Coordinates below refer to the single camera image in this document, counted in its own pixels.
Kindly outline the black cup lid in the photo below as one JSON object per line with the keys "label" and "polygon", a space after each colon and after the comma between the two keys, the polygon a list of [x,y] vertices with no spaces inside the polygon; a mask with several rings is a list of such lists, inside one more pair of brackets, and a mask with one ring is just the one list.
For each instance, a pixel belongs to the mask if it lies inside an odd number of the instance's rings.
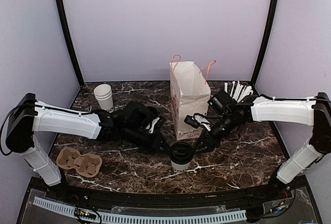
{"label": "black cup lid", "polygon": [[191,162],[194,153],[190,144],[185,142],[176,142],[170,148],[170,160],[183,165]]}

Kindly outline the stack of white paper cups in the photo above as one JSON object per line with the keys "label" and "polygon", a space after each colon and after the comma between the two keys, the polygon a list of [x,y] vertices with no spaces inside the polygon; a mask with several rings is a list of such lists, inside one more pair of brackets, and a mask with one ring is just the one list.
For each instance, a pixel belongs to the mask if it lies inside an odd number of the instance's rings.
{"label": "stack of white paper cups", "polygon": [[102,110],[110,113],[114,111],[112,88],[110,85],[100,84],[94,88],[93,93]]}

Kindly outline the single white paper cup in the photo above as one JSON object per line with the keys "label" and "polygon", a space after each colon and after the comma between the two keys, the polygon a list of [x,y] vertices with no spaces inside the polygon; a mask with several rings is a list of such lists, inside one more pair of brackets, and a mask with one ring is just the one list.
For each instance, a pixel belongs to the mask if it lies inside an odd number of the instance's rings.
{"label": "single white paper cup", "polygon": [[181,173],[188,169],[192,161],[192,157],[188,157],[188,158],[170,157],[170,160],[173,171],[175,173]]}

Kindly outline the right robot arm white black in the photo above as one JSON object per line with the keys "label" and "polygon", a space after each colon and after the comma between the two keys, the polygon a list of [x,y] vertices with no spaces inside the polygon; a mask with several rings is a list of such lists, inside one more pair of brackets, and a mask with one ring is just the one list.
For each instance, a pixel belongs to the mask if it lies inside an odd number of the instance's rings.
{"label": "right robot arm white black", "polygon": [[326,93],[306,98],[248,95],[237,101],[220,90],[208,104],[221,118],[203,130],[194,146],[196,154],[213,151],[219,147],[221,139],[246,122],[297,123],[313,128],[311,138],[270,178],[269,185],[264,188],[264,196],[269,200],[277,199],[285,185],[330,153],[330,99]]}

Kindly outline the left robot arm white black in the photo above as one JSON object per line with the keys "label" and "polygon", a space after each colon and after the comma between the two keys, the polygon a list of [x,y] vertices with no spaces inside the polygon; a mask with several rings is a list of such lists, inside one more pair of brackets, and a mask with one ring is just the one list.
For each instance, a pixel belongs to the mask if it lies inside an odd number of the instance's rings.
{"label": "left robot arm white black", "polygon": [[38,173],[53,193],[62,201],[73,197],[65,176],[34,137],[35,132],[54,132],[81,136],[103,142],[125,140],[143,151],[169,153],[170,146],[160,129],[165,119],[154,107],[131,101],[112,113],[97,109],[90,112],[55,107],[27,93],[6,115],[2,127],[7,127],[5,144],[9,152],[20,154]]}

